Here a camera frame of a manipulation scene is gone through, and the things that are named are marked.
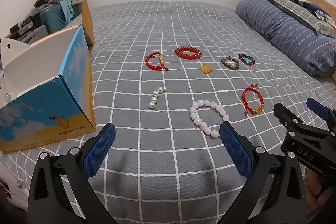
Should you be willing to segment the person's right hand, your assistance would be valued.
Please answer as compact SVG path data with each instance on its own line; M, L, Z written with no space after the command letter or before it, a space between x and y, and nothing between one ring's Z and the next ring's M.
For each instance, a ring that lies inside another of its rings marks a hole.
M305 168L305 175L307 213L311 213L322 207L327 202L335 187L321 192L322 185L318 179L318 175L308 167Z

